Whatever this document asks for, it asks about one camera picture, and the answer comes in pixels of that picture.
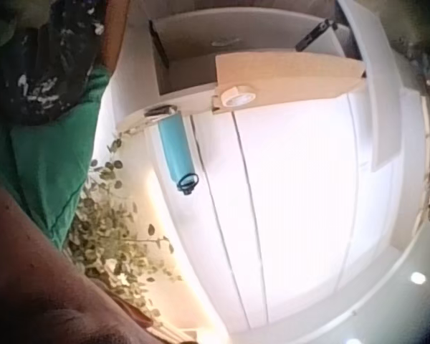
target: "green shirt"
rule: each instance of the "green shirt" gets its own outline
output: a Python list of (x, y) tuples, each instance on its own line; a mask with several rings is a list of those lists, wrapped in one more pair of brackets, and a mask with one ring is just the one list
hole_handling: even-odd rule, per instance
[(86, 179), (108, 81), (108, 71), (96, 67), (80, 102), (46, 125), (8, 126), (0, 118), (0, 183), (59, 249)]

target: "person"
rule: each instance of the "person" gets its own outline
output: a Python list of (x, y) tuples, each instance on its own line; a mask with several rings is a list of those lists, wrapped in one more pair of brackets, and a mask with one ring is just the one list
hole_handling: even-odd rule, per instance
[(53, 2), (0, 36), (0, 343), (162, 343), (59, 251), (129, 1)]

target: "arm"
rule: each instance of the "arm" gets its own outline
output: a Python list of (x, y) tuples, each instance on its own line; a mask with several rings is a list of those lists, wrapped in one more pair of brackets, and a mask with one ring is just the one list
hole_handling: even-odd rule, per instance
[(0, 343), (160, 344), (79, 274), (2, 187)]
[(113, 73), (120, 56), (130, 0), (108, 0), (105, 15), (105, 33), (101, 59), (104, 66)]

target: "roll of tape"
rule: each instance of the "roll of tape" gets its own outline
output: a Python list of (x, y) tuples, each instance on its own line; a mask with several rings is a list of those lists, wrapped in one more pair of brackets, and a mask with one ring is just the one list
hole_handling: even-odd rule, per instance
[(221, 104), (226, 108), (236, 108), (253, 102), (256, 93), (249, 86), (232, 87), (221, 94)]

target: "light strip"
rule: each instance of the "light strip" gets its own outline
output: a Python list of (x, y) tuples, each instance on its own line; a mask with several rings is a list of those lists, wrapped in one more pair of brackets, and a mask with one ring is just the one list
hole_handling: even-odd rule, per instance
[[(171, 240), (173, 247), (175, 248), (174, 258), (177, 262), (178, 268), (181, 271), (181, 275), (184, 281), (188, 284), (192, 292), (194, 293), (196, 299), (199, 301), (201, 308), (207, 314), (208, 319), (210, 319), (212, 326), (215, 329), (208, 329), (207, 332), (212, 334), (212, 338), (216, 337), (218, 343), (228, 343), (229, 336), (218, 313), (215, 311), (214, 306), (211, 304), (206, 292), (204, 291), (196, 273), (191, 266), (188, 257), (185, 254), (181, 241), (178, 237), (176, 228), (173, 224), (171, 215), (169, 213), (168, 207), (164, 200), (163, 192), (158, 182), (158, 178), (154, 171), (151, 171), (147, 177), (146, 181), (148, 197), (150, 202), (157, 214), (157, 219), (159, 219), (161, 228), (163, 228), (167, 237)], [(200, 344), (210, 344), (204, 341), (199, 341)]]

